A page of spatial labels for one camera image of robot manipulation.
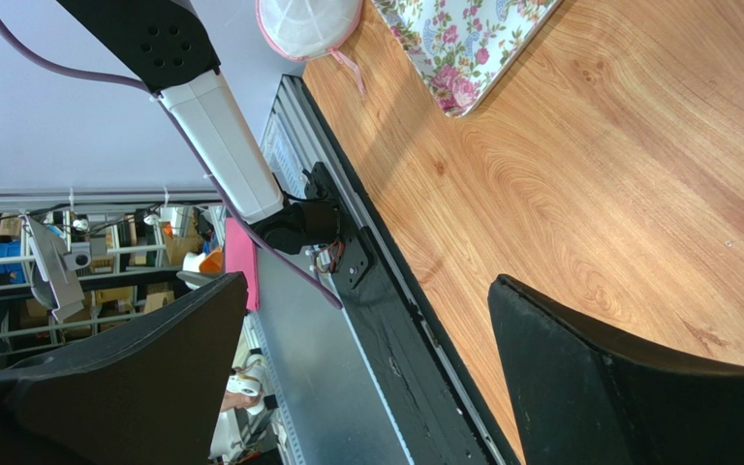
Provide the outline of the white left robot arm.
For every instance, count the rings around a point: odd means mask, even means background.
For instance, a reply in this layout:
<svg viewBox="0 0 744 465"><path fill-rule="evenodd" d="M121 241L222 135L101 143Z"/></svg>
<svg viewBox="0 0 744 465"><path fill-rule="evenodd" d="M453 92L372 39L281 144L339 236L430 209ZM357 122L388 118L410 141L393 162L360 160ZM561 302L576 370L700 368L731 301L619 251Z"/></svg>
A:
<svg viewBox="0 0 744 465"><path fill-rule="evenodd" d="M281 189L189 1L64 1L62 7L156 97L231 216L267 250L296 254L340 235L337 204Z"/></svg>

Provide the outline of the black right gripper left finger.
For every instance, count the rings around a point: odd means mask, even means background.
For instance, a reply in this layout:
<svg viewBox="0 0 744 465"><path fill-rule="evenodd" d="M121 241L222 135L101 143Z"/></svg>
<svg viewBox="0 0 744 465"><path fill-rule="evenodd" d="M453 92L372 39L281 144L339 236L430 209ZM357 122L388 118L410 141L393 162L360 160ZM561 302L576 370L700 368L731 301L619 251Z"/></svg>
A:
<svg viewBox="0 0 744 465"><path fill-rule="evenodd" d="M226 274L0 369L0 464L203 464L246 315Z"/></svg>

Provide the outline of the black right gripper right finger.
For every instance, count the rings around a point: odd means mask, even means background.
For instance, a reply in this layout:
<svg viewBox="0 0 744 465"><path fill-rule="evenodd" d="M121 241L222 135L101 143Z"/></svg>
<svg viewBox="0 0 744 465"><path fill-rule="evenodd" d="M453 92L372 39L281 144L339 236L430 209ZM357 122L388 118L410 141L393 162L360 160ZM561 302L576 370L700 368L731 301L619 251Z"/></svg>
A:
<svg viewBox="0 0 744 465"><path fill-rule="evenodd" d="M489 312L530 464L744 464L744 366L582 314L501 275Z"/></svg>

